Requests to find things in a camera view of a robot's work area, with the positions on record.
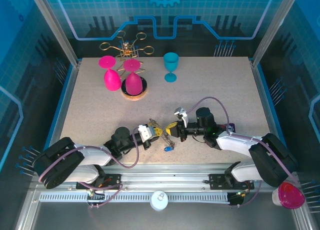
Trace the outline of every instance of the round wooden coaster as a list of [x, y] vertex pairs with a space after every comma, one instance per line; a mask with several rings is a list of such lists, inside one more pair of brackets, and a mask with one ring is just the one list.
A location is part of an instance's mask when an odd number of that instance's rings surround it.
[[142, 92], [138, 95], [130, 95], [127, 91], [126, 91], [126, 80], [124, 80], [122, 82], [122, 85], [121, 85], [121, 91], [123, 93], [123, 95], [128, 99], [128, 100], [132, 100], [132, 101], [137, 101], [137, 100], [140, 100], [147, 92], [147, 81], [143, 78], [143, 77], [140, 77], [141, 80], [142, 80]]

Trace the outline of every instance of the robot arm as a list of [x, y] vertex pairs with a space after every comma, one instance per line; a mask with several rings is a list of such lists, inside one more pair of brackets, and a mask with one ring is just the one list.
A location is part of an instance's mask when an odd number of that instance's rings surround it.
[[229, 182], [263, 180], [271, 186], [278, 187], [288, 177], [275, 158], [256, 139], [267, 144], [290, 173], [298, 166], [297, 160], [271, 133], [264, 137], [247, 137], [232, 132], [228, 134], [225, 129], [215, 123], [213, 114], [206, 107], [197, 109], [197, 122], [194, 123], [185, 124], [186, 121], [181, 121], [183, 118], [188, 119], [185, 111], [180, 110], [182, 114], [176, 114], [176, 112], [175, 115], [178, 116], [179, 121], [171, 123], [166, 128], [169, 135], [180, 137], [181, 142], [185, 141], [188, 135], [201, 135], [211, 148], [231, 150], [251, 158], [246, 162], [237, 162], [225, 171], [225, 178]]
[[[153, 141], [159, 138], [156, 136], [154, 128], [148, 125], [140, 125], [138, 133], [134, 137], [138, 146], [142, 145], [145, 150], [151, 146]], [[105, 173], [101, 166], [116, 163], [110, 155], [120, 160], [122, 159], [122, 153], [134, 148], [135, 143], [129, 130], [125, 127], [120, 127], [111, 136], [111, 140], [107, 141], [103, 146], [81, 149], [82, 146], [72, 142], [69, 137], [65, 137], [34, 159], [32, 166], [35, 172], [41, 176], [60, 156], [80, 148], [80, 150], [76, 150], [62, 159], [42, 177], [41, 182], [47, 189], [57, 187], [63, 182], [84, 182], [98, 187], [105, 180]]]

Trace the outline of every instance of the blue goblet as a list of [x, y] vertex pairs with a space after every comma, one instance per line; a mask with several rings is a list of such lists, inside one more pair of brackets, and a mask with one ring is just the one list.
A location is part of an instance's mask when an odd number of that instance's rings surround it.
[[173, 71], [175, 71], [178, 67], [179, 56], [176, 53], [169, 52], [164, 55], [163, 59], [165, 68], [170, 72], [165, 75], [164, 79], [167, 82], [175, 82], [177, 76], [173, 73]]

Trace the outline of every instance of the metal bracket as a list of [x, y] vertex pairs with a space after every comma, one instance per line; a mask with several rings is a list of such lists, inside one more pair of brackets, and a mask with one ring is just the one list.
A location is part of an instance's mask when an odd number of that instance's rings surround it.
[[[209, 174], [209, 181], [205, 183], [210, 184], [210, 190], [245, 190], [248, 188], [245, 182], [235, 183], [233, 187], [229, 186], [224, 174]], [[255, 188], [254, 185], [253, 181], [249, 182], [250, 190]]]

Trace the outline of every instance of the speckled tabletop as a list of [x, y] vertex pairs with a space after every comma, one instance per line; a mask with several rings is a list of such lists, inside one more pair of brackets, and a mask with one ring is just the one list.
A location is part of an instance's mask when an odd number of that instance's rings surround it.
[[[190, 109], [205, 96], [215, 96], [225, 105], [230, 122], [237, 133], [263, 136], [269, 132], [266, 116], [258, 94], [249, 60], [246, 57], [181, 57], [174, 72], [177, 81], [167, 83], [163, 58], [139, 58], [145, 72], [140, 75], [148, 83], [147, 94], [139, 101], [127, 100], [121, 90], [110, 92], [104, 84], [105, 69], [98, 65], [99, 58], [84, 58], [76, 79], [61, 138], [68, 136], [74, 142], [102, 145], [114, 131], [125, 126], [132, 131], [149, 118], [162, 127], [177, 120], [174, 110], [181, 106]], [[203, 101], [198, 107], [209, 107], [218, 124], [226, 123], [221, 106], [214, 100]], [[196, 121], [195, 111], [189, 121]], [[166, 143], [159, 139], [144, 151], [140, 148], [139, 163], [232, 163], [248, 157], [232, 151], [209, 148], [189, 137], [180, 142], [171, 138], [176, 147], [165, 152]], [[136, 151], [122, 159], [132, 163]]]

